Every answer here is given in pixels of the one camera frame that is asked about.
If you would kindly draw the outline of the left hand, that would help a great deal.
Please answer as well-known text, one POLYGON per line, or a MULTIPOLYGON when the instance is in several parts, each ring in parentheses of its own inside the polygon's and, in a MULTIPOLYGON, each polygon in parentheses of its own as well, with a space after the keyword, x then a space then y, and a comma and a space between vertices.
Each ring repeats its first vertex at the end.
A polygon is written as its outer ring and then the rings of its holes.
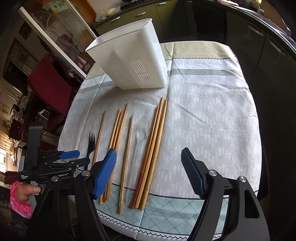
POLYGON ((39 194, 40 192, 41 188, 39 186, 20 182, 16 188, 16 199, 21 204, 29 206, 30 202, 28 196, 31 194, 39 194))

